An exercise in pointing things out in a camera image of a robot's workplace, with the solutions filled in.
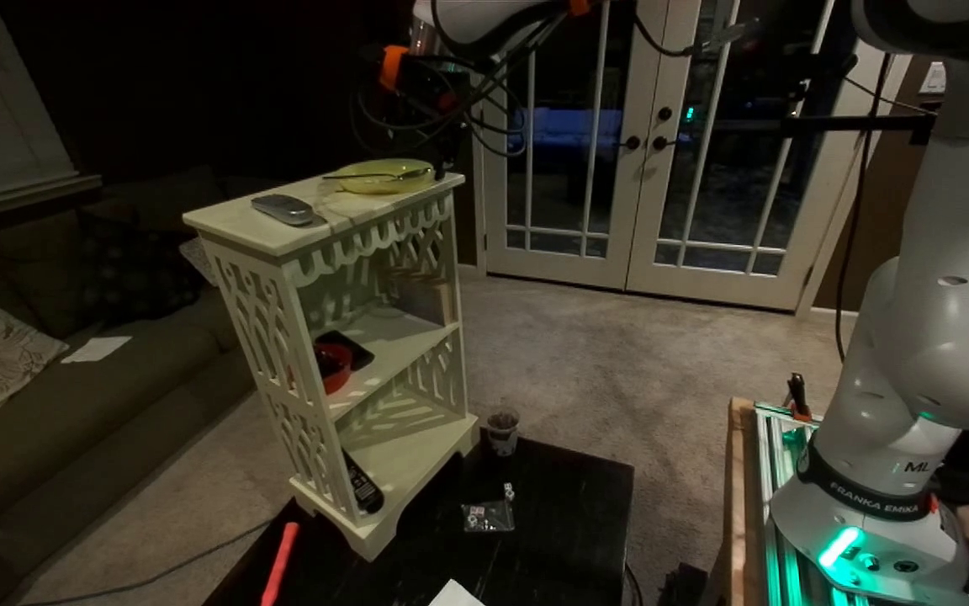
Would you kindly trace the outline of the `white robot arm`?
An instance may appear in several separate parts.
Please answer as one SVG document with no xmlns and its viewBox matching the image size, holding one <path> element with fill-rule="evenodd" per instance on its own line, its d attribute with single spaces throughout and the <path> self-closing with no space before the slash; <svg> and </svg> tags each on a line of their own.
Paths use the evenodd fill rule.
<svg viewBox="0 0 969 606">
<path fill-rule="evenodd" d="M 969 547 L 933 491 L 969 434 L 969 0 L 853 0 L 857 39 L 946 64 L 902 222 L 865 290 L 844 372 L 772 527 L 847 593 L 969 606 Z"/>
</svg>

